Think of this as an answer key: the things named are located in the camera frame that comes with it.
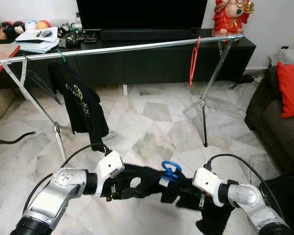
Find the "red cushion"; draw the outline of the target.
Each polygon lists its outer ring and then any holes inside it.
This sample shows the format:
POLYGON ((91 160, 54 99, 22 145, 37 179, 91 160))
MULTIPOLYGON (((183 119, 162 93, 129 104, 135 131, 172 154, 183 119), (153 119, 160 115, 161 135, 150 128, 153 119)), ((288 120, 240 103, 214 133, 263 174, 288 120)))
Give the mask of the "red cushion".
POLYGON ((294 64, 277 63, 279 90, 282 93, 281 118, 294 116, 294 64))

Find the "dark navy shirt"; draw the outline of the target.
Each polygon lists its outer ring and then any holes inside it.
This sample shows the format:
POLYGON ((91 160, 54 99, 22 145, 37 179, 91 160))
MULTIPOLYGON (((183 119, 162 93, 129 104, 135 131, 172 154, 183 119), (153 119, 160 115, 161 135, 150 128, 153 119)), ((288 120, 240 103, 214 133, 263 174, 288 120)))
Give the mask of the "dark navy shirt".
MULTIPOLYGON (((131 187, 134 189, 132 198, 145 198, 152 194, 161 194, 160 202, 167 204, 175 203, 175 206, 179 207, 179 183, 169 187, 163 187, 158 184, 161 175, 165 171, 133 164, 126 164, 126 169, 132 170, 135 177, 131 181, 131 187)), ((218 207, 213 203, 212 197, 207 195, 206 192, 204 193, 204 208, 188 210, 201 212, 201 220, 196 222, 196 226, 201 233, 204 235, 223 235, 223 231, 234 208, 228 205, 218 207)))

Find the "red plastic hanger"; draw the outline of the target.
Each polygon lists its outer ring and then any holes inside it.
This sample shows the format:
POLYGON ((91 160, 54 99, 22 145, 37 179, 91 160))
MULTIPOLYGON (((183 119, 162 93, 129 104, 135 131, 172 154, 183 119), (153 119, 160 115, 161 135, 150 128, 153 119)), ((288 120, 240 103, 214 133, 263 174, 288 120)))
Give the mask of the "red plastic hanger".
POLYGON ((193 85, 194 74, 196 71, 196 61, 198 52, 200 49, 201 37, 197 38, 196 45, 192 49, 191 53, 191 61, 190 61, 190 71, 189 71, 189 78, 188 78, 188 88, 191 88, 193 85))

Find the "black TV console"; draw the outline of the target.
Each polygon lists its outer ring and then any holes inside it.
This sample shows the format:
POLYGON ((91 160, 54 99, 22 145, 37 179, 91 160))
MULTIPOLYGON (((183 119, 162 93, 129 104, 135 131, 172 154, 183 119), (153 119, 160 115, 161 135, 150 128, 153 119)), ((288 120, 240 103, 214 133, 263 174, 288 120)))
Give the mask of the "black TV console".
MULTIPOLYGON (((193 85, 199 81, 210 80, 219 62, 219 46, 217 42, 204 42, 210 37, 209 29, 200 30, 201 44, 197 56, 193 85)), ((196 44, 123 51, 107 54, 87 54, 69 57, 69 51, 122 47, 157 43, 160 41, 98 41, 82 43, 76 48, 55 47, 47 54, 60 55, 67 58, 69 67, 77 72, 91 87, 120 84, 154 84, 154 83, 187 83, 190 76, 192 49, 196 44)), ((216 81, 234 81, 245 71, 256 45, 243 37, 234 41, 228 52, 216 81)), ((47 65, 50 62, 62 62, 62 58, 29 61, 27 69, 36 72, 47 85, 50 85, 50 74, 47 65)), ((16 88, 14 81, 6 71, 0 71, 0 88, 16 88)))

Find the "black flat television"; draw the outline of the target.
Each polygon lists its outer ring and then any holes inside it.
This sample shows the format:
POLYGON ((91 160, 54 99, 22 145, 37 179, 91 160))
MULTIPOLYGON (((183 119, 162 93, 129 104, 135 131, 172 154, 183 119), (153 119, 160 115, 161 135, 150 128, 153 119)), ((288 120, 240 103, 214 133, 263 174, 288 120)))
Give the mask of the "black flat television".
POLYGON ((85 29, 190 29, 208 0, 76 0, 85 29))

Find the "stack of white papers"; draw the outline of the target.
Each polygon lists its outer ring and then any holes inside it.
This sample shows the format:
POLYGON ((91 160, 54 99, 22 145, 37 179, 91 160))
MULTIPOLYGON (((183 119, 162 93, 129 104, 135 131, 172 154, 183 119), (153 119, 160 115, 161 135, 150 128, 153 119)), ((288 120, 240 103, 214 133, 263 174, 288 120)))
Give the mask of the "stack of white papers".
POLYGON ((46 53, 59 45, 58 27, 39 30, 27 30, 17 36, 13 44, 19 45, 20 50, 33 53, 46 53))

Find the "dark brown sofa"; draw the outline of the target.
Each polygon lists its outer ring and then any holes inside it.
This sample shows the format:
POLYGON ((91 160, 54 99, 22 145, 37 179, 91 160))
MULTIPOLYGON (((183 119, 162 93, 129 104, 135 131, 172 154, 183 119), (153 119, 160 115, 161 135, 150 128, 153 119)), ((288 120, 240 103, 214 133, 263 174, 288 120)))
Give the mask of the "dark brown sofa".
POLYGON ((258 134, 279 169, 288 173, 294 170, 294 116, 281 118, 282 108, 277 67, 272 66, 255 90, 244 121, 258 134))

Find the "black chair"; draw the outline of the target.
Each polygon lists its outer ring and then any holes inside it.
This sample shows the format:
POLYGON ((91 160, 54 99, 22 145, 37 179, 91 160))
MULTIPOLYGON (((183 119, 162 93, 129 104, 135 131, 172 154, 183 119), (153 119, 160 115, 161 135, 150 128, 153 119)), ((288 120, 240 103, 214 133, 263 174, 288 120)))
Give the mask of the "black chair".
POLYGON ((268 190, 272 190, 281 208, 282 219, 284 219, 294 234, 294 170, 265 182, 268 186, 261 186, 261 192, 268 195, 268 190))

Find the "blue plastic hanger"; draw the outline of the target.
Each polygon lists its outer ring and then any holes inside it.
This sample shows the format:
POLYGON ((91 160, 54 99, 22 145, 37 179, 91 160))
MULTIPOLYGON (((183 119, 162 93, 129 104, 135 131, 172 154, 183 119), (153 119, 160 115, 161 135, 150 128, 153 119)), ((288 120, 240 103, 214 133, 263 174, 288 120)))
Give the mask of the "blue plastic hanger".
POLYGON ((162 161, 161 166, 165 172, 161 175, 158 184, 163 187, 169 187, 181 182, 181 166, 172 161, 162 161))

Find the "red gold deity statue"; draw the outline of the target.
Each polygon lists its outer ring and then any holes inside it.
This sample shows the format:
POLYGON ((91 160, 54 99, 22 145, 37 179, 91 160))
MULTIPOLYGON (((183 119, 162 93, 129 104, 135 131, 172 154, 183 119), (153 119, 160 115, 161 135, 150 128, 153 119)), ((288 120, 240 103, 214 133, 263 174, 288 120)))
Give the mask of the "red gold deity statue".
POLYGON ((243 24, 247 24, 253 12, 254 3, 251 0, 216 0, 212 36, 243 34, 243 24))

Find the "silver metal clothes rack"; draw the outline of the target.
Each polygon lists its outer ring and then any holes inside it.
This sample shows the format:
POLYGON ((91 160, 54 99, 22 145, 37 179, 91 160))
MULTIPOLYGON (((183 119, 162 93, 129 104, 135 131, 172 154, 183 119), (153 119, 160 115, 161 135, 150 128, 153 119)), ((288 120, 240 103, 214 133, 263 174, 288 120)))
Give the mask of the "silver metal clothes rack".
MULTIPOLYGON (((223 41, 228 40, 227 46, 224 48, 224 50, 220 50, 220 60, 216 65, 216 69, 214 69, 214 72, 209 80, 208 86, 205 89, 203 96, 207 96, 208 91, 210 87, 212 86, 212 83, 216 80, 218 72, 221 70, 221 67, 225 61, 225 59, 228 56, 228 52, 231 49, 232 43, 235 40, 239 40, 243 38, 243 34, 233 34, 230 36, 219 36, 219 37, 208 37, 208 38, 201 38, 201 43, 208 43, 212 41, 217 41, 218 43, 221 43, 223 41)), ((181 45, 190 45, 190 44, 196 44, 197 39, 188 39, 188 40, 180 40, 180 41, 166 41, 166 42, 160 42, 160 43, 151 43, 151 44, 142 44, 142 45, 131 45, 131 46, 122 46, 122 47, 108 47, 108 48, 98 48, 98 49, 86 49, 86 50, 76 50, 76 51, 68 51, 66 53, 63 53, 66 58, 67 57, 73 57, 73 56, 82 56, 82 55, 93 55, 93 54, 107 54, 107 53, 120 53, 123 51, 133 51, 133 50, 142 50, 142 49, 154 49, 154 48, 163 48, 163 47, 173 47, 173 46, 181 46, 181 45)), ((49 60, 51 58, 61 58, 59 53, 46 53, 46 54, 35 54, 32 56, 20 56, 20 57, 10 57, 6 59, 0 60, 0 65, 4 68, 4 70, 8 73, 10 78, 14 81, 14 83, 19 87, 20 92, 23 94, 23 96, 31 101, 31 103, 42 113, 45 114, 47 119, 51 122, 51 125, 53 127, 53 131, 55 134, 55 138, 57 143, 59 144, 60 153, 64 160, 67 159, 66 150, 63 145, 62 137, 61 137, 61 129, 65 128, 61 125, 59 125, 58 122, 54 121, 49 114, 46 112, 46 110, 40 105, 40 103, 31 95, 29 91, 27 91, 25 87, 26 82, 26 71, 27 71, 27 63, 29 60, 35 61, 35 60, 49 60), (19 78, 15 76, 11 68, 9 67, 12 63, 22 63, 22 72, 19 78)))

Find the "black soundbar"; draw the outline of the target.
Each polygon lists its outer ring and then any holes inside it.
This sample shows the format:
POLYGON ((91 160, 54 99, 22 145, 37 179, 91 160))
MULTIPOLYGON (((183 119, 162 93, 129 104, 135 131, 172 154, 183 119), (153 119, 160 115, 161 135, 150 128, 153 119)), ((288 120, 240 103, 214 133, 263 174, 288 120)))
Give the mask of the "black soundbar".
POLYGON ((102 29, 103 41, 179 41, 194 36, 191 29, 102 29))

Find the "white blue round plush toy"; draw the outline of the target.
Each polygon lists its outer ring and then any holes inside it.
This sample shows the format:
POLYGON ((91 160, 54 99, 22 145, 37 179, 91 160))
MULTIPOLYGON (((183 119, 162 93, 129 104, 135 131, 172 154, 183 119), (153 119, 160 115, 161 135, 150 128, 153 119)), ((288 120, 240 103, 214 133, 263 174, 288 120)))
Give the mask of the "white blue round plush toy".
POLYGON ((29 20, 24 24, 24 29, 28 30, 36 30, 37 29, 37 22, 33 20, 29 20))

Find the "black shirt with green logo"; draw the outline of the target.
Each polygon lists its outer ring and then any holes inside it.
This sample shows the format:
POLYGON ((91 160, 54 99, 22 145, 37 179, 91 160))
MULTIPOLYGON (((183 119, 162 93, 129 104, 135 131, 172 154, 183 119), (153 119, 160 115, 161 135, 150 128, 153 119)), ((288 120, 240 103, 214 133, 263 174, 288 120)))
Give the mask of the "black shirt with green logo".
POLYGON ((102 138, 109 134, 109 127, 100 96, 66 63, 51 62, 47 69, 51 91, 63 96, 72 132, 87 133, 91 144, 102 143, 102 138))

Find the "orange round plush toy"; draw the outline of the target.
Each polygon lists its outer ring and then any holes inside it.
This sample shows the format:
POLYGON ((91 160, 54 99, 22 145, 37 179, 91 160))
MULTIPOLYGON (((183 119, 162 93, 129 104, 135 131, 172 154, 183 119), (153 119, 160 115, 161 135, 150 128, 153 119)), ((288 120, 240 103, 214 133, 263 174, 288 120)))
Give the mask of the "orange round plush toy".
POLYGON ((51 24, 47 20, 40 20, 36 23, 36 29, 47 29, 50 28, 51 24))

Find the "black mouse plush toy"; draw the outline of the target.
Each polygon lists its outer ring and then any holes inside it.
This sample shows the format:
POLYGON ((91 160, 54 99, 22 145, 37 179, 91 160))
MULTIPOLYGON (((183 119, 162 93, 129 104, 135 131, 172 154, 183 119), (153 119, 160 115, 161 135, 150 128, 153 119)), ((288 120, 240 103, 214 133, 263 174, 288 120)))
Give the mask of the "black mouse plush toy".
POLYGON ((24 22, 2 22, 1 29, 8 40, 15 40, 20 34, 25 31, 25 23, 24 22))

